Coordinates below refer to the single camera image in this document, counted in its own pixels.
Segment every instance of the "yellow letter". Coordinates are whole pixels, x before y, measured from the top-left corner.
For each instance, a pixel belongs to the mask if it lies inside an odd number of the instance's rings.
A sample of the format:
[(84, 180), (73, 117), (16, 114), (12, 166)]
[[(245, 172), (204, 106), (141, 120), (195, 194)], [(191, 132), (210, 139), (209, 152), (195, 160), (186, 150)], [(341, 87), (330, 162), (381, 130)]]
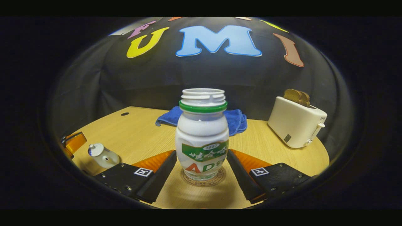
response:
[(266, 21), (263, 21), (263, 20), (260, 20), (260, 21), (265, 22), (266, 24), (268, 24), (268, 25), (271, 26), (271, 27), (274, 27), (274, 28), (276, 28), (276, 29), (279, 29), (279, 30), (281, 30), (281, 31), (284, 31), (284, 32), (289, 33), (288, 31), (283, 30), (282, 28), (280, 28), (280, 27), (278, 27), (278, 26), (276, 26), (276, 25), (274, 25), (274, 24), (271, 24), (270, 22), (266, 22)]
[(134, 57), (144, 54), (148, 50), (152, 49), (159, 42), (159, 39), (162, 36), (163, 32), (167, 29), (169, 29), (169, 27), (161, 28), (159, 30), (152, 32), (151, 33), (152, 38), (151, 38), (150, 42), (142, 48), (138, 48), (138, 46), (141, 43), (141, 40), (143, 40), (147, 35), (141, 36), (141, 37), (133, 40), (131, 42), (130, 48), (127, 50), (127, 57), (134, 58)]

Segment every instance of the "bottle neck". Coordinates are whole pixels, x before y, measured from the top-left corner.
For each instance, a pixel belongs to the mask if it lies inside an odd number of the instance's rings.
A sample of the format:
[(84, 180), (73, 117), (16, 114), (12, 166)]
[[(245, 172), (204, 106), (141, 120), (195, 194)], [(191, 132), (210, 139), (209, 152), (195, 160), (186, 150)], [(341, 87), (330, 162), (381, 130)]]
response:
[(224, 116), (224, 111), (214, 112), (214, 113), (198, 113), (183, 111), (183, 116), (196, 121), (214, 121)]
[(181, 103), (193, 107), (217, 107), (225, 104), (225, 91), (213, 88), (183, 90)]

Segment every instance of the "blue towel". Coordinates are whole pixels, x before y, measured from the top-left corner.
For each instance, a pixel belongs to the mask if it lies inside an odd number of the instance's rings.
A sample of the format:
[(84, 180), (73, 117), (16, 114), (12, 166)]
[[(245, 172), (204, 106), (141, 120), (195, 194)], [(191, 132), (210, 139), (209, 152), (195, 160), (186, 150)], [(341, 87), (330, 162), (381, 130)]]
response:
[[(175, 106), (168, 113), (161, 115), (155, 122), (156, 126), (161, 123), (177, 126), (178, 119), (183, 113), (179, 106)], [(228, 121), (229, 136), (242, 133), (247, 129), (247, 117), (240, 109), (232, 111), (224, 111), (226, 120)]]

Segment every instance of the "letter m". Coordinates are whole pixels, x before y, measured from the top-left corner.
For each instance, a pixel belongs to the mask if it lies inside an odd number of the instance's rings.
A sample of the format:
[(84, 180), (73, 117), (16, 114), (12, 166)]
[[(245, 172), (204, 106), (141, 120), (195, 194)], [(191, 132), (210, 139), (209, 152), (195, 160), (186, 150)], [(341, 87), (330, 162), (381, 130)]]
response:
[(211, 52), (216, 53), (222, 44), (228, 39), (229, 46), (225, 51), (229, 54), (262, 56), (262, 52), (255, 48), (250, 37), (248, 27), (228, 25), (218, 33), (215, 33), (204, 26), (186, 27), (180, 30), (184, 33), (183, 45), (176, 56), (192, 56), (201, 53), (201, 48), (197, 47), (197, 40)]

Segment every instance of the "white plastic bottle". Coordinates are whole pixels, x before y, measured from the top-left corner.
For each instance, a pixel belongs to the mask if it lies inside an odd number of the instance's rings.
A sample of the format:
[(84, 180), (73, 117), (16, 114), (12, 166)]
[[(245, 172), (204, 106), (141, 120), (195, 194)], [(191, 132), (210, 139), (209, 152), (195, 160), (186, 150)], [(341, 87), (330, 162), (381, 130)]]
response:
[(106, 169), (110, 169), (120, 163), (120, 157), (101, 143), (89, 145), (88, 154), (96, 163)]
[(213, 178), (229, 148), (229, 128), (223, 112), (225, 91), (211, 88), (183, 90), (183, 110), (176, 128), (176, 153), (185, 174), (204, 181)]

